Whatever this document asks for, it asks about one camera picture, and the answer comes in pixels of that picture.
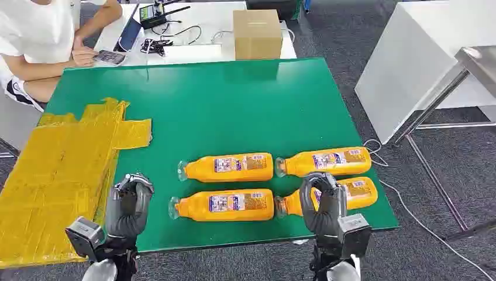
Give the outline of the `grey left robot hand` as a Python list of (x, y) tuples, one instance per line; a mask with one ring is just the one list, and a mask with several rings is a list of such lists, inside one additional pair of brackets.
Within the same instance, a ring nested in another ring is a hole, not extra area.
[(109, 189), (105, 210), (108, 248), (135, 246), (147, 223), (149, 204), (154, 194), (152, 182), (141, 173), (126, 174)]

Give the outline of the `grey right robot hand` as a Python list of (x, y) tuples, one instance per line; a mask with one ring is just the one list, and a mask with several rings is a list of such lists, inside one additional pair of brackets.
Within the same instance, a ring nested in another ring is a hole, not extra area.
[[(311, 199), (312, 188), (321, 192), (319, 207)], [(306, 227), (326, 244), (343, 245), (339, 219), (346, 215), (346, 190), (330, 174), (311, 172), (303, 177), (299, 200)]]

